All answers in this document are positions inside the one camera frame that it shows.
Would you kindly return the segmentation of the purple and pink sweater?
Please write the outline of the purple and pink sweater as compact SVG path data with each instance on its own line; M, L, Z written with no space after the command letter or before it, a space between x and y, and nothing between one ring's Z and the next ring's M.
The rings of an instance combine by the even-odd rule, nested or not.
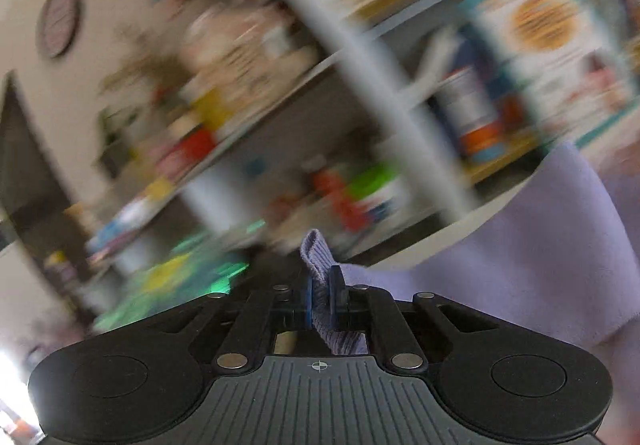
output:
M320 231L300 255L331 350L305 373L338 443L634 444L639 439L639 146L556 146L453 246L389 274L337 263ZM427 358L389 373L363 333L331 328L328 276L386 290Z

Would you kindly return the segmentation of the white tub green lid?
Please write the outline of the white tub green lid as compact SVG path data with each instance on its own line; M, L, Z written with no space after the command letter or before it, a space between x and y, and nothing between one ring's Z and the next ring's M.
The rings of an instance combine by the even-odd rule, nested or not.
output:
M399 214L411 203L406 180L386 162L371 164L352 176L347 191L363 217L360 231Z

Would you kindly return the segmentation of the white orange medicine box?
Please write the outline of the white orange medicine box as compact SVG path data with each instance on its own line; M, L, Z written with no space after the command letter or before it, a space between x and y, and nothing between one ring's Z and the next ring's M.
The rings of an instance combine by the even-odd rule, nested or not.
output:
M498 111L472 66L450 72L436 98L463 157L487 163L503 155L506 143Z

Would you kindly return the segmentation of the children's picture book teal border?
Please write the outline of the children's picture book teal border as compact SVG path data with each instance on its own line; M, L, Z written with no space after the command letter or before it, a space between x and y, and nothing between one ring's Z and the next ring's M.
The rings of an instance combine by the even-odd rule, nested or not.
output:
M637 106L620 43L589 0L464 0L461 7L546 142L584 147Z

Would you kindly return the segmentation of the white bookshelf frame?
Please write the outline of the white bookshelf frame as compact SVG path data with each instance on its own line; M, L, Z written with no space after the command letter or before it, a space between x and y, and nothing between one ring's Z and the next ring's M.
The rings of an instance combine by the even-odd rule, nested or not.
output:
M407 149L401 160L410 165L410 176L427 191L450 178L454 183L447 192L438 195L442 211L460 217L471 208L466 187L452 159L444 149L444 135L436 130L433 121L418 123L410 119L414 100L427 92L427 73L409 78L401 69L399 60L390 46L384 44L386 36L405 31L411 23L432 9L454 0L284 0L293 7L306 26L328 54L320 61L311 59L299 72L292 72L286 64L262 70L268 83L259 90L250 90L248 75L232 78L231 88L242 99L251 99L252 105L235 113L221 127L222 141L209 155L180 176L184 186L225 151L250 133L292 97L316 83L331 69L341 71L361 104L368 108L388 131L400 137L400 145Z

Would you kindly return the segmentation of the round wall plaque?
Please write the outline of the round wall plaque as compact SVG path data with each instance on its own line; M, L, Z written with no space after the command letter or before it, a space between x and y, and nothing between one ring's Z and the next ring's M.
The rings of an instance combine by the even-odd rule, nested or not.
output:
M45 0L36 27L40 55L50 60L64 57L78 38L84 15L84 0Z

